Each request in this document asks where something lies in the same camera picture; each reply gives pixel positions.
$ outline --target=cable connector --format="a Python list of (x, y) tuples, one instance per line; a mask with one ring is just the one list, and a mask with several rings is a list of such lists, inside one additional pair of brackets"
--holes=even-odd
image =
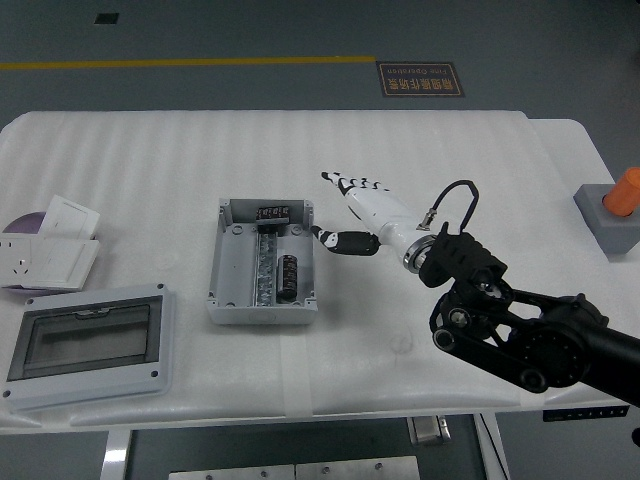
[(416, 230), (424, 230), (425, 232), (428, 232), (429, 225), (431, 225), (431, 222), (433, 222), (433, 219), (436, 218), (437, 213), (438, 212), (435, 209), (430, 208), (427, 214), (424, 216), (424, 220), (422, 220), (422, 222), (419, 223), (418, 226), (416, 227)]

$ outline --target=black cable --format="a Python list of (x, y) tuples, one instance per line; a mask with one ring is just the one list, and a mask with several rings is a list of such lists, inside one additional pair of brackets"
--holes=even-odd
[(485, 421), (484, 415), (482, 413), (480, 414), (480, 418), (482, 419), (484, 428), (487, 430), (487, 434), (489, 435), (489, 440), (491, 440), (491, 446), (493, 447), (493, 451), (496, 453), (496, 458), (498, 459), (498, 463), (500, 464), (500, 468), (502, 469), (502, 474), (504, 475), (504, 478), (506, 480), (509, 480), (509, 476), (507, 475), (507, 470), (504, 468), (504, 465), (502, 464), (502, 459), (500, 458), (500, 454), (498, 453), (498, 448), (496, 447), (496, 444), (493, 441), (493, 436), (489, 431), (489, 426), (487, 425), (487, 422)]
[(451, 190), (453, 190), (456, 187), (459, 187), (460, 185), (466, 185), (467, 187), (469, 187), (469, 190), (471, 190), (471, 195), (473, 195), (473, 200), (471, 201), (471, 204), (467, 209), (467, 213), (465, 214), (464, 218), (462, 219), (462, 223), (460, 224), (460, 233), (462, 233), (464, 228), (467, 226), (467, 223), (469, 223), (469, 220), (471, 220), (471, 215), (473, 215), (473, 212), (476, 209), (476, 205), (478, 205), (478, 200), (480, 199), (480, 192), (478, 192), (478, 189), (476, 188), (475, 184), (471, 180), (458, 180), (457, 182), (453, 182), (451, 185), (445, 188), (442, 191), (442, 193), (438, 196), (435, 203), (433, 204), (433, 207), (431, 207), (431, 210), (434, 212), (438, 210), (438, 207), (440, 206), (440, 202), (442, 202), (444, 197)]

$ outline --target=metal plate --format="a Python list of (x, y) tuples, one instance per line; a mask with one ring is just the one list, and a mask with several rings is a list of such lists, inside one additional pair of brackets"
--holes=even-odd
[(416, 457), (371, 458), (298, 465), (296, 480), (420, 480), (420, 472)]
[(293, 465), (178, 472), (169, 475), (169, 480), (295, 480), (295, 478)]

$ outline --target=gray plastic box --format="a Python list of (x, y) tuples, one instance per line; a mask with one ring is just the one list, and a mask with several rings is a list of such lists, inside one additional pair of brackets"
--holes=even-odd
[[(264, 304), (257, 295), (259, 282), (268, 281), (260, 257), (256, 212), (262, 207), (289, 207), (290, 223), (271, 236), (273, 254), (271, 281), (274, 293)], [(317, 312), (313, 264), (313, 204), (308, 200), (220, 199), (213, 269), (207, 310), (214, 323), (222, 325), (309, 324)], [(282, 255), (297, 258), (297, 293), (278, 300), (277, 260)]]

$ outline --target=white robotic forearm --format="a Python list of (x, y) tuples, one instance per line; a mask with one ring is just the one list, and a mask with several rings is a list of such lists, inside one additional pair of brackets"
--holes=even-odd
[(323, 172), (322, 177), (340, 189), (349, 209), (370, 232), (333, 233), (313, 227), (322, 244), (335, 253), (347, 255), (373, 255), (379, 245), (389, 245), (405, 268), (416, 273), (419, 269), (416, 260), (435, 240), (428, 225), (420, 223), (409, 207), (379, 182), (337, 172)]

